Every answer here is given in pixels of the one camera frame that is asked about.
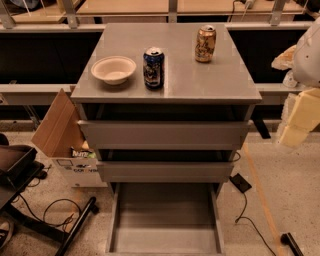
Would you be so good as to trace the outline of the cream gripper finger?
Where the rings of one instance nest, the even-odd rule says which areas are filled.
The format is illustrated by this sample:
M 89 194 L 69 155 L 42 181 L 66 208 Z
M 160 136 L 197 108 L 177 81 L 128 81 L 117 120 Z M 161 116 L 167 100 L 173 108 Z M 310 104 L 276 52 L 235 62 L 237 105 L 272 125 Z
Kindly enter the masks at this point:
M 279 144 L 297 148 L 320 124 L 320 89 L 290 94 L 284 104 L 279 125 Z
M 293 58 L 296 46 L 293 45 L 278 55 L 271 63 L 271 67 L 278 70 L 287 70 L 293 67 Z

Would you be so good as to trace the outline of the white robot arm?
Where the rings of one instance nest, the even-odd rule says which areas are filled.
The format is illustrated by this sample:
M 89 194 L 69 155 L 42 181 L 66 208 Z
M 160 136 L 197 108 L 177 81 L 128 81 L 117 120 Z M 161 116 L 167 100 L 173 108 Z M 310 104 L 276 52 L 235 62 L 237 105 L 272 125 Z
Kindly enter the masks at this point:
M 283 83 L 302 84 L 305 90 L 289 94 L 277 130 L 277 146 L 283 151 L 296 149 L 320 124 L 320 17 L 296 45 L 278 55 L 271 66 L 287 70 Z

